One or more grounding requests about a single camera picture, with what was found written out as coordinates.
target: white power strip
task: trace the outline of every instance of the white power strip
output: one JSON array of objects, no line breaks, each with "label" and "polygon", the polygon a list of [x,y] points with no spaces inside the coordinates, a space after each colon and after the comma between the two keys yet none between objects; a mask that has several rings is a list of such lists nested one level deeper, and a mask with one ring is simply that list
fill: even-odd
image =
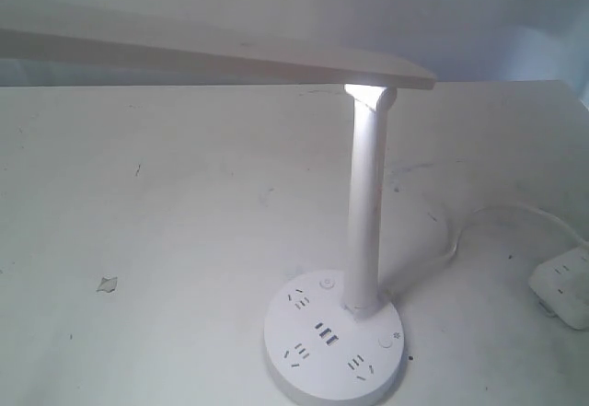
[{"label": "white power strip", "polygon": [[540,303],[571,328],[589,328],[589,251],[571,249],[538,265],[529,285]]}]

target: white cable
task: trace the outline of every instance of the white cable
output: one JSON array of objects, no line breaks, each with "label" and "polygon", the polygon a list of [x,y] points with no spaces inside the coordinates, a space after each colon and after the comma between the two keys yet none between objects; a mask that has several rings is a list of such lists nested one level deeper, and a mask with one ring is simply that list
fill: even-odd
[{"label": "white cable", "polygon": [[550,222],[552,222],[554,225],[558,226],[560,229],[562,229],[562,231],[568,234],[571,238],[573,238],[579,244],[580,247],[589,250],[589,241],[582,238],[581,235],[579,235],[579,233],[577,233],[570,225],[568,225],[566,222],[564,222],[562,219],[555,216],[554,214],[536,208],[535,206],[526,205],[525,203],[498,203],[483,206],[482,208],[479,208],[478,210],[475,210],[472,213],[470,213],[470,215],[468,215],[468,217],[464,220],[464,222],[458,229],[454,242],[452,243],[452,248],[450,248],[450,250],[446,254],[439,256],[436,261],[451,261],[456,256],[456,253],[458,252],[458,246],[460,245],[460,239],[462,238],[462,234],[468,227],[468,223],[472,220],[472,218],[475,215],[485,211],[499,209],[521,210],[533,215],[540,215],[545,219],[549,220]]}]

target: white desk lamp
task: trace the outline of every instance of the white desk lamp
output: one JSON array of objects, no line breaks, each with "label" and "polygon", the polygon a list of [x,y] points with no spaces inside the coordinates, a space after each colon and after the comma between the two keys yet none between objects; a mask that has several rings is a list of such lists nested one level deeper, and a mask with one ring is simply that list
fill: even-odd
[{"label": "white desk lamp", "polygon": [[369,405],[385,395],[404,346],[398,312],[377,286],[387,113],[397,88],[433,88],[431,73],[387,54],[41,0],[0,0],[0,57],[344,84],[355,108],[345,271],[300,275],[278,292],[266,357],[300,404]]}]

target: desk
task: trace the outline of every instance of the desk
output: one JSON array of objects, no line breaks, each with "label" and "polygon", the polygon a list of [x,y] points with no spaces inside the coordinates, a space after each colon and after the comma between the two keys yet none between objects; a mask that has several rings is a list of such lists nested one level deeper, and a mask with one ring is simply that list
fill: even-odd
[{"label": "desk", "polygon": [[[384,284],[484,203],[589,236],[589,112],[563,84],[403,90],[388,125]],[[2,404],[290,404],[264,314],[287,279],[342,267],[351,144],[342,87],[0,89]],[[527,287],[572,243],[529,215],[478,220],[397,295],[408,359],[384,403],[583,404],[589,333]]]}]

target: round lamp base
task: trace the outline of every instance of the round lamp base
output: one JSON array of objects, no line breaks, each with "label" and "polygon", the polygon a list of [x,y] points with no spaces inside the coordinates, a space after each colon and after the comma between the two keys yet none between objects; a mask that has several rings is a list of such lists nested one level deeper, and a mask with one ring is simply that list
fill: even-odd
[{"label": "round lamp base", "polygon": [[403,355],[398,312],[383,306],[356,320],[341,304],[343,273],[299,275],[272,300],[264,323],[270,372],[303,405],[375,404],[393,384]]}]

